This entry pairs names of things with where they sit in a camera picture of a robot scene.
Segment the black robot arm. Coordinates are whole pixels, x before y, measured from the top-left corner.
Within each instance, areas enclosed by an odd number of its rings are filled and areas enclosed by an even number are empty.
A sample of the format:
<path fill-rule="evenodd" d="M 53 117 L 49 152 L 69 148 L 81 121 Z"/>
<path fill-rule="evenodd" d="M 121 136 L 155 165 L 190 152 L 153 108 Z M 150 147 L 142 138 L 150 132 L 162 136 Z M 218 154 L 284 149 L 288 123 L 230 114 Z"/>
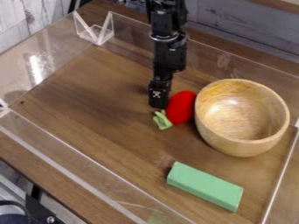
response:
<path fill-rule="evenodd" d="M 154 41 L 154 79 L 149 84 L 149 104 L 165 109 L 173 86 L 174 74 L 187 65 L 187 23 L 185 0 L 146 0 Z"/>

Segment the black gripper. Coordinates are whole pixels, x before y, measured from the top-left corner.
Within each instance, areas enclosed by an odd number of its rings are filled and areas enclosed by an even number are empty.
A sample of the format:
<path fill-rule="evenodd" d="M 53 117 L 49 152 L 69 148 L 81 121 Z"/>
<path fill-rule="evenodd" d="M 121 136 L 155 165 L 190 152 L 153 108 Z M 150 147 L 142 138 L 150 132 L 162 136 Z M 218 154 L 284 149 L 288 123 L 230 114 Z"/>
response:
<path fill-rule="evenodd" d="M 154 41 L 154 80 L 149 84 L 149 104 L 165 109 L 169 104 L 174 73 L 186 69 L 187 42 L 185 32 L 177 31 L 169 36 L 150 34 Z"/>

